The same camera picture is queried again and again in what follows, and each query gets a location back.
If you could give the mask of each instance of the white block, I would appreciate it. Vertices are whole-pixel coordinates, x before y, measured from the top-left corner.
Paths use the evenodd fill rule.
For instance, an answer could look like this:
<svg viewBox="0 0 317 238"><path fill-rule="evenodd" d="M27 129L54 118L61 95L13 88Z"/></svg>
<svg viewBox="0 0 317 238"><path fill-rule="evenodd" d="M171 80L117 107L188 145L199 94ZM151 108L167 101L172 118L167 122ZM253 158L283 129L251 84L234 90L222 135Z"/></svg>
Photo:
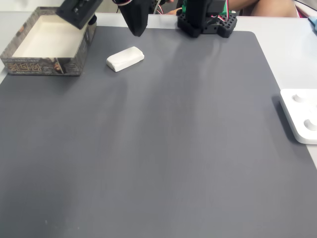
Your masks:
<svg viewBox="0 0 317 238"><path fill-rule="evenodd" d="M317 144L317 89L283 89L281 99L295 138Z"/></svg>
<svg viewBox="0 0 317 238"><path fill-rule="evenodd" d="M136 64L137 62L140 62L143 59L144 55L142 51L133 46L110 56L107 59L107 65L113 69L113 71L118 72L130 67L133 64Z"/></svg>

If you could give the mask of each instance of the open box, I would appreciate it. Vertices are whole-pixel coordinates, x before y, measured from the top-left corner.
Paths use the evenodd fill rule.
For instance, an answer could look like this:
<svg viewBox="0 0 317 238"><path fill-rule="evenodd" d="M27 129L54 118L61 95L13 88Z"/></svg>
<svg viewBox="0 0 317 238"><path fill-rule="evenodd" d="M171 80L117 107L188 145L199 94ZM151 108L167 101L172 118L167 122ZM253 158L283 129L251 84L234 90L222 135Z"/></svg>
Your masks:
<svg viewBox="0 0 317 238"><path fill-rule="evenodd" d="M79 30L56 9L38 7L5 48L0 58L9 74L81 74L97 24Z"/></svg>

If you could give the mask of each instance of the person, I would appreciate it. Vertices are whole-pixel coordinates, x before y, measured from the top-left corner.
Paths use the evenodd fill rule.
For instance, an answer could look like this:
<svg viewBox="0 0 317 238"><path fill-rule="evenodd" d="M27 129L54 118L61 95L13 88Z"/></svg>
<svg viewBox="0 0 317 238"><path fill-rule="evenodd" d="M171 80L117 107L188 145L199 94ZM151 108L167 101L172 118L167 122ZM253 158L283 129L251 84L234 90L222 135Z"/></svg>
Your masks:
<svg viewBox="0 0 317 238"><path fill-rule="evenodd" d="M233 11L243 11L247 16L298 17L293 0L228 0ZM177 9L167 14L175 15L183 0L178 0Z"/></svg>

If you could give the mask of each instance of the white table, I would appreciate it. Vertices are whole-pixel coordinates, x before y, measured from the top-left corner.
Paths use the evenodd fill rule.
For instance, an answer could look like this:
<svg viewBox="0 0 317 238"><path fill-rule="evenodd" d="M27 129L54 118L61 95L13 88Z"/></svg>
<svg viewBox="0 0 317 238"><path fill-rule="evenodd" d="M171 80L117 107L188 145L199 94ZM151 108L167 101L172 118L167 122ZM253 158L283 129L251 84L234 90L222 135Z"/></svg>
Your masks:
<svg viewBox="0 0 317 238"><path fill-rule="evenodd" d="M0 12L0 52L30 12ZM97 13L99 26L127 27L121 14ZM150 15L148 28L176 28L176 16ZM307 19L238 17L236 31L253 32L280 89L317 88L317 34ZM0 62L0 83L5 78ZM317 146L307 146L317 166Z"/></svg>

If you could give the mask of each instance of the gray mat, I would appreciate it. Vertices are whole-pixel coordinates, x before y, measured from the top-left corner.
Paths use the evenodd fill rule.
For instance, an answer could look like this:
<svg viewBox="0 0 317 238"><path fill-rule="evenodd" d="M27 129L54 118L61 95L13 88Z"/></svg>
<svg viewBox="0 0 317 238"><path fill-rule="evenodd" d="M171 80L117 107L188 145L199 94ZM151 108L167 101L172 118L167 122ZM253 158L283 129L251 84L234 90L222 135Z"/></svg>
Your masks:
<svg viewBox="0 0 317 238"><path fill-rule="evenodd" d="M106 66L131 46L143 62ZM0 237L315 238L278 95L252 33L98 27L80 77L0 85Z"/></svg>

